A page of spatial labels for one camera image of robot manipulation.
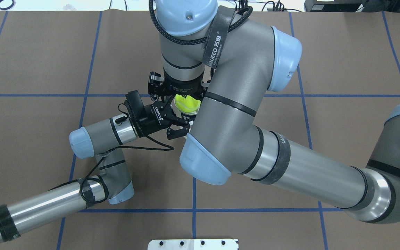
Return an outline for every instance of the robotic arm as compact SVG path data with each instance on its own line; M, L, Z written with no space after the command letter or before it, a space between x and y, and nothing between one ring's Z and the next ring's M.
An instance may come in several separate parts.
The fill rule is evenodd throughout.
M299 63L296 38L247 19L251 8L234 14L216 0L157 0L157 16L152 0L149 7L164 64L163 76L149 76L154 103L144 106L137 91L129 92L127 112L119 108L122 114L73 131L75 155L95 156L100 174L0 206L0 242L105 199L116 204L131 198L119 148L159 130L168 139L187 136L180 164L203 182L223 185L231 173L242 174L332 204L363 222L400 221L400 105L385 122L367 168L338 163L253 125L266 90L283 90ZM202 83L205 65L216 69L209 85ZM173 111L175 94L202 101L191 130L194 118Z

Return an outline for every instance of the large gray robotic arm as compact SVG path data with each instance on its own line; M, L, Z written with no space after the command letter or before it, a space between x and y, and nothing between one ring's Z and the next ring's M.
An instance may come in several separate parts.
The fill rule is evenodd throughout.
M217 44L223 33L214 25L229 12L223 7L217 12L215 0L186 1L183 7L157 0L157 9L165 79L179 94L194 94L203 64L216 67L180 157L183 169L215 185L231 173L242 174L312 196L364 222L400 221L400 106L366 169L338 163L253 125L265 91L281 91L294 73L301 54L297 39L248 19L227 34L225 44ZM229 19L236 23L242 17ZM205 37L206 46L192 42ZM211 40L221 54L208 49Z

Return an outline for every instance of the white metal plate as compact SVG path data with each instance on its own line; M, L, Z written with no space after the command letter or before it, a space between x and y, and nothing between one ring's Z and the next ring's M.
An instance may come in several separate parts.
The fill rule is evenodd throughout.
M152 240L148 250L239 250L238 239Z

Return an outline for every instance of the white object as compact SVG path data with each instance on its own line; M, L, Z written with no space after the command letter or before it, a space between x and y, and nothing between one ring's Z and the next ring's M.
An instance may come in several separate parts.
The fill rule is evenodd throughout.
M238 239L175 239L152 240L148 250L238 250Z

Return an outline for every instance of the black box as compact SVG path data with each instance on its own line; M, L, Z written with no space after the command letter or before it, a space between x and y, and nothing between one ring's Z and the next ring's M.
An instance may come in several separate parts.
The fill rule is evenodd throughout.
M312 12L356 12L362 0L305 0L305 10Z

